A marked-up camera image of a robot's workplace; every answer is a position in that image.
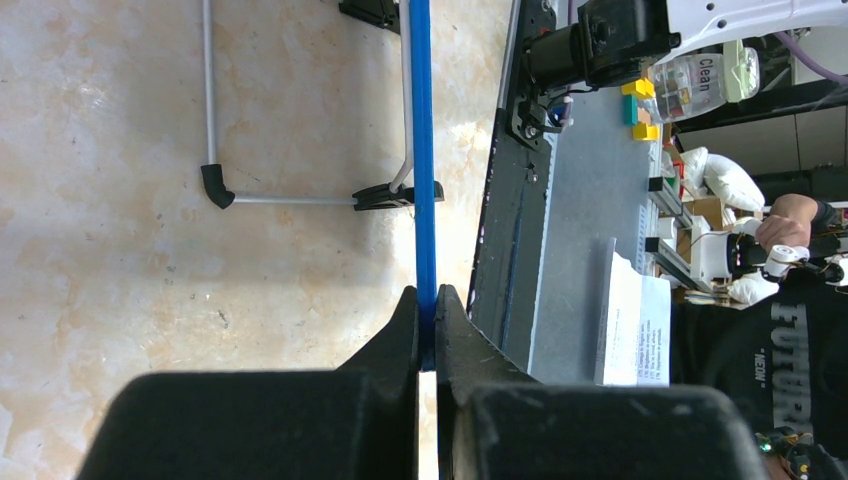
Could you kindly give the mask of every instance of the blue rod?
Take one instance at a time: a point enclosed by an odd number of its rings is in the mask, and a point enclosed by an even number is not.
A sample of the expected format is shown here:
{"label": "blue rod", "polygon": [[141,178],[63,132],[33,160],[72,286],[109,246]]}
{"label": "blue rod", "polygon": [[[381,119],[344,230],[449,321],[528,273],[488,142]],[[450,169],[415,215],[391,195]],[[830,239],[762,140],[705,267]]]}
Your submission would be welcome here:
{"label": "blue rod", "polygon": [[415,167],[415,266],[418,281],[418,346],[421,370],[435,369],[436,204],[433,183],[433,85],[430,0],[409,0],[412,62],[412,133]]}

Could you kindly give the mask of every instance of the black t-shirt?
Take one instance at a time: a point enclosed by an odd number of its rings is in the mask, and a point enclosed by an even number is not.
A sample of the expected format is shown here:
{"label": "black t-shirt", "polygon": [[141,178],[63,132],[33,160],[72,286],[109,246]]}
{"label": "black t-shirt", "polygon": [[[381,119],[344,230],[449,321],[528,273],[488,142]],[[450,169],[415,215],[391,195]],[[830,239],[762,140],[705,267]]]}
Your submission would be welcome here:
{"label": "black t-shirt", "polygon": [[848,459],[848,293],[793,270],[742,311],[675,306],[671,335],[673,383],[715,387],[753,431],[810,432]]}

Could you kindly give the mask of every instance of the white paper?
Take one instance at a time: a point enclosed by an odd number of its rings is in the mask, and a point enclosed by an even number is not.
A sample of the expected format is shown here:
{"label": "white paper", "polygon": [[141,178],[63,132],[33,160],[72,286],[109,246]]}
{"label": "white paper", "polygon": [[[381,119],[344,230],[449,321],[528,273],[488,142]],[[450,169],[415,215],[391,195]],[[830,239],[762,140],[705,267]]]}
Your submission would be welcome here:
{"label": "white paper", "polygon": [[671,286],[643,277],[615,252],[603,295],[595,383],[668,385]]}

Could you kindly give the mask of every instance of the beige marbled floor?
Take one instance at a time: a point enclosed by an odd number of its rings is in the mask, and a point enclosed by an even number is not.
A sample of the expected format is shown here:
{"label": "beige marbled floor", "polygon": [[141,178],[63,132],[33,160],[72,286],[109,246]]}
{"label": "beige marbled floor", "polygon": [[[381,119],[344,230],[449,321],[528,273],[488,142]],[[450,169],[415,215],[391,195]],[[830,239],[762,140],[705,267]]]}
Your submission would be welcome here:
{"label": "beige marbled floor", "polygon": [[[461,292],[509,3],[432,2],[439,279]],[[397,36],[334,0],[214,5],[230,188],[391,178]],[[0,478],[72,477],[139,374],[334,367],[414,283],[410,211],[214,207],[203,103],[199,0],[0,0]]]}

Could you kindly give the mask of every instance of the transparent container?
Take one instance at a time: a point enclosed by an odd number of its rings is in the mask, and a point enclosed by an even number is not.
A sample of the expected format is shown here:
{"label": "transparent container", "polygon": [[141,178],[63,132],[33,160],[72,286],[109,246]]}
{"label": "transparent container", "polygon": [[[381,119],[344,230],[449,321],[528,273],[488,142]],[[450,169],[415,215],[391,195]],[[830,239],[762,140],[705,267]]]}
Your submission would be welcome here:
{"label": "transparent container", "polygon": [[760,78],[756,50],[730,42],[724,52],[686,55],[654,66],[657,117],[653,120],[677,122],[715,110],[728,100],[754,96]]}

